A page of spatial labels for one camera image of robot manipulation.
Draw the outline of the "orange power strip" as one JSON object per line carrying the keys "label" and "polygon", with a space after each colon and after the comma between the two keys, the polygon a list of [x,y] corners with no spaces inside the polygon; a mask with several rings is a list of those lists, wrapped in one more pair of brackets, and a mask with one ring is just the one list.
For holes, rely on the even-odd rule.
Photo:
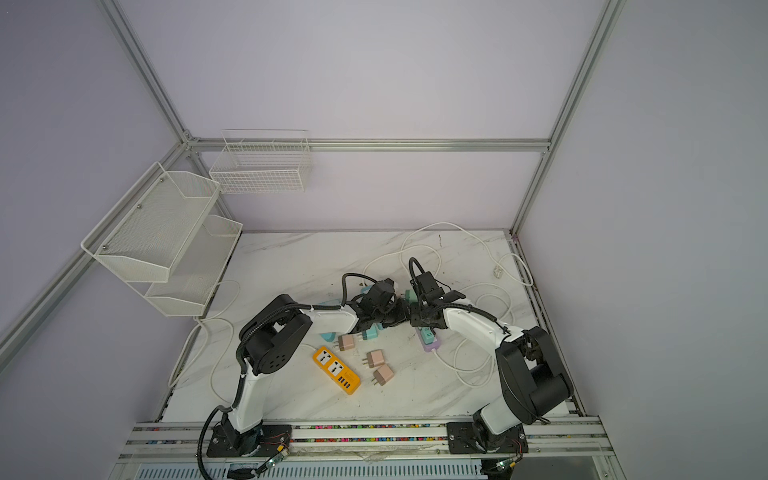
{"label": "orange power strip", "polygon": [[359,388],[361,380],[357,373],[328,348],[318,348],[313,353],[312,359],[347,395],[354,394]]}

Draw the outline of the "pink charger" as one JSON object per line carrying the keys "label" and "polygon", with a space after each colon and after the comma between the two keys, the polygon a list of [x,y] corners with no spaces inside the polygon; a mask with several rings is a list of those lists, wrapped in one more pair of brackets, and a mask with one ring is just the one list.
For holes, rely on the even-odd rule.
{"label": "pink charger", "polygon": [[367,352],[363,358],[363,364],[369,368],[378,368],[386,363],[384,352],[375,349]]}
{"label": "pink charger", "polygon": [[388,384],[394,376],[393,369],[387,364],[382,364],[373,371],[372,383],[383,386]]}
{"label": "pink charger", "polygon": [[354,334],[342,334],[336,339],[337,348],[340,351],[348,351],[356,348],[356,336]]}

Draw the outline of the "mint charger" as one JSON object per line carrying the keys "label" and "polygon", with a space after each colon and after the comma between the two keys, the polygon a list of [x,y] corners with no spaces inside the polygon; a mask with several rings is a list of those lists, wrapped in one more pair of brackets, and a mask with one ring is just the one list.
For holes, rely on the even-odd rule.
{"label": "mint charger", "polygon": [[364,341],[376,339],[379,336],[379,333],[383,330],[383,327],[379,323],[374,323],[366,330],[363,330],[360,333],[361,338]]}

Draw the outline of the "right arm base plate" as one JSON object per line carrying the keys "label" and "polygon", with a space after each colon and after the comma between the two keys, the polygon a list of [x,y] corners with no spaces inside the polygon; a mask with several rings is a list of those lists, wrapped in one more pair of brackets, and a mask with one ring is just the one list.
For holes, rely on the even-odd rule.
{"label": "right arm base plate", "polygon": [[480,422],[446,424],[448,449],[451,454],[526,454],[527,436],[521,425],[501,434],[491,433]]}

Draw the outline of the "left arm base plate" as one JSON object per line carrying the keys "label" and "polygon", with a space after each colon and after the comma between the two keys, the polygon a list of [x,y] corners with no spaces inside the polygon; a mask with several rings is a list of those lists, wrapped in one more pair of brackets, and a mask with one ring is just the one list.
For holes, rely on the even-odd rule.
{"label": "left arm base plate", "polygon": [[288,424],[260,425],[247,433],[217,424],[205,453],[209,458],[269,458],[280,449],[287,450],[293,428]]}

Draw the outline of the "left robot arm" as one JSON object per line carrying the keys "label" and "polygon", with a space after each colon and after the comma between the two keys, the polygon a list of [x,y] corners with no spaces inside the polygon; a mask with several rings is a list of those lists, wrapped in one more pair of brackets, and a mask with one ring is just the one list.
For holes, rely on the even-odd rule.
{"label": "left robot arm", "polygon": [[343,294],[337,304],[305,304],[278,295],[238,334],[235,397],[229,406],[217,408],[225,434],[239,443],[262,424],[271,376],[291,360],[306,336],[358,334],[376,324],[389,328],[408,321],[410,314],[408,301],[395,293],[391,279],[376,281],[351,299]]}

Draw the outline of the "purple power strip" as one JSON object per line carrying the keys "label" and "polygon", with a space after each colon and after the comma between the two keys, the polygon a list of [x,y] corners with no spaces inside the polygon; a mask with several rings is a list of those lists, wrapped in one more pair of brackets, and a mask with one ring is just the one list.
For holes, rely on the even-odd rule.
{"label": "purple power strip", "polygon": [[441,342],[433,329],[429,327],[416,327],[415,330],[425,352],[430,353],[439,349]]}

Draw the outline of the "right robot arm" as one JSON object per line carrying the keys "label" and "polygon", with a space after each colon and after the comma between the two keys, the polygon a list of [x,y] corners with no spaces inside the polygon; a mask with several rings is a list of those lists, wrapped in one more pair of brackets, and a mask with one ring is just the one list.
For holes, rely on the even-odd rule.
{"label": "right robot arm", "polygon": [[479,436],[490,440],[521,425],[543,421],[569,399],[573,383],[550,334],[538,327],[504,326],[456,290],[446,291],[430,272],[411,276],[415,319],[431,329],[461,335],[495,358],[500,395],[474,414]]}

